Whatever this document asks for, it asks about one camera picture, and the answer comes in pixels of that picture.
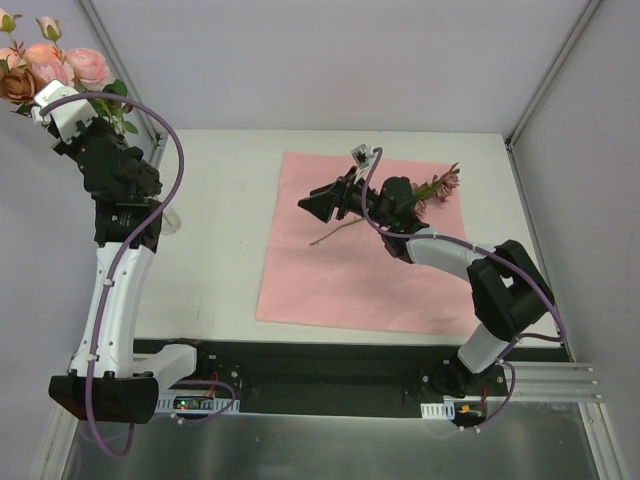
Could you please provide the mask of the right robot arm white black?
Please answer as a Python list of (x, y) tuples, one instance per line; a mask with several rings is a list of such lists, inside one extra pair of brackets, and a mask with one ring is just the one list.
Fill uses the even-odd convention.
[(379, 231), (392, 257), (469, 283), (479, 324), (449, 362), (429, 376), (436, 391), (462, 398), (484, 385), (486, 372), (555, 301), (520, 243), (508, 240), (485, 249), (439, 234), (421, 220), (417, 202), (418, 190), (406, 177), (390, 177), (374, 191), (350, 169), (298, 205), (324, 223), (355, 214)]

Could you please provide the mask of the pink carnation stem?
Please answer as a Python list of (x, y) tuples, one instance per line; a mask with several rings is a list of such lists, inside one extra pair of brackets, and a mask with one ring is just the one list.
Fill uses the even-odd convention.
[(103, 88), (117, 78), (111, 72), (106, 58), (99, 51), (74, 48), (65, 51), (66, 60), (31, 66), (44, 86), (53, 80), (82, 92), (103, 92)]

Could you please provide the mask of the orange brown rose stem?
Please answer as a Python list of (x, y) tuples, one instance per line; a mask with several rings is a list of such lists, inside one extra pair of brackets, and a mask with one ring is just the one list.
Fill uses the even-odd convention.
[(1, 98), (16, 105), (15, 112), (19, 115), (30, 115), (34, 97), (42, 88), (42, 80), (29, 68), (17, 67), (1, 73)]

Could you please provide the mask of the pink wrapping paper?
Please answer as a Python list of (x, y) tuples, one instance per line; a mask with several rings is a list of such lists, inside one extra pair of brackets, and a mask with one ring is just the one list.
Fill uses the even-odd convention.
[(256, 317), (260, 321), (466, 337), (477, 321), (465, 281), (386, 251), (355, 215), (323, 223), (298, 207), (353, 166), (346, 156), (283, 158)]

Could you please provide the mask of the light pink rose stem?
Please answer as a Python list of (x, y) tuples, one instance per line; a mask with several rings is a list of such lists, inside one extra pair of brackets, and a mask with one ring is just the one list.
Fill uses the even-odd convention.
[[(103, 88), (104, 93), (115, 94), (122, 97), (128, 96), (128, 89), (122, 80), (114, 80), (112, 83)], [(128, 133), (137, 135), (139, 133), (137, 127), (126, 119), (126, 116), (132, 112), (133, 107), (121, 101), (108, 99), (94, 99), (92, 105), (98, 114), (108, 120), (120, 135)]]

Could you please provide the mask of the mauve rose stem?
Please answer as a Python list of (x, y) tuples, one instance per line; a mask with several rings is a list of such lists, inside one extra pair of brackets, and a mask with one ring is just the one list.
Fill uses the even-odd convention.
[(452, 165), (444, 174), (436, 175), (420, 185), (412, 183), (407, 177), (397, 176), (387, 178), (380, 190), (367, 187), (364, 183), (364, 191), (373, 189), (380, 196), (383, 218), (376, 223), (367, 211), (364, 211), (363, 218), (357, 217), (362, 221), (371, 219), (375, 226), (386, 230), (388, 233), (381, 236), (382, 241), (389, 253), (398, 258), (406, 252), (406, 241), (393, 235), (415, 234), (426, 228), (428, 224), (421, 219), (421, 215), (430, 203), (442, 204), (449, 200), (459, 186), (459, 173), (458, 166)]

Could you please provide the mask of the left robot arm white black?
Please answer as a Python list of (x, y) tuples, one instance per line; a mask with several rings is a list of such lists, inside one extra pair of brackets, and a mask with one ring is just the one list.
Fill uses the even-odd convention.
[(55, 150), (75, 161), (95, 203), (97, 273), (81, 342), (48, 393), (79, 420), (146, 424), (163, 390), (178, 380), (202, 388), (212, 369), (189, 345), (165, 346), (134, 363), (142, 287), (162, 227), (159, 173), (102, 118)]

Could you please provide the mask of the peach rose stem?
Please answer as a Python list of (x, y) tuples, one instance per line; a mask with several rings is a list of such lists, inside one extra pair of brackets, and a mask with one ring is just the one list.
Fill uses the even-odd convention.
[(66, 60), (66, 53), (59, 45), (62, 38), (59, 20), (50, 16), (37, 18), (36, 23), (45, 43), (26, 47), (14, 36), (17, 21), (21, 17), (21, 14), (11, 14), (4, 9), (1, 10), (1, 32), (6, 34), (10, 41), (9, 47), (1, 49), (2, 72), (9, 73), (14, 68), (31, 67), (53, 61), (63, 63)]

